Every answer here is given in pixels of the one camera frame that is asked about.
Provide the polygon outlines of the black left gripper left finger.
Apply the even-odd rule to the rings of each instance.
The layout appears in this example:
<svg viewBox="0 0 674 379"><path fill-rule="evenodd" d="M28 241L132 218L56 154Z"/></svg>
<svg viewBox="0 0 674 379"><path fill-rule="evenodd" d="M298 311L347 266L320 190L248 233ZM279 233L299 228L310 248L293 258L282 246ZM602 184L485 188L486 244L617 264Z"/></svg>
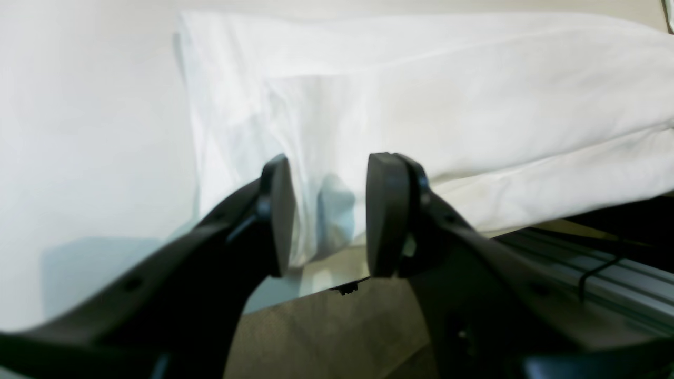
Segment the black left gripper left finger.
<svg viewBox="0 0 674 379"><path fill-rule="evenodd" d="M31 378L221 378L249 297L284 275L292 239L291 170L279 154L82 304L2 333L2 368Z"/></svg>

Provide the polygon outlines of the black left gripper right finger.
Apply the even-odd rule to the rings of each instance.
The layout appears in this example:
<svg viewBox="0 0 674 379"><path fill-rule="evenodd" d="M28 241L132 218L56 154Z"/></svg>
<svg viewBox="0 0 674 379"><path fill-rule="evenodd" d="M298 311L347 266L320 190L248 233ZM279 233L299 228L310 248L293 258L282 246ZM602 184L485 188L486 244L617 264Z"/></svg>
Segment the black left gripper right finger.
<svg viewBox="0 0 674 379"><path fill-rule="evenodd" d="M409 281L442 378L667 378L672 339L583 305L482 237L419 163L373 153L366 176L372 277Z"/></svg>

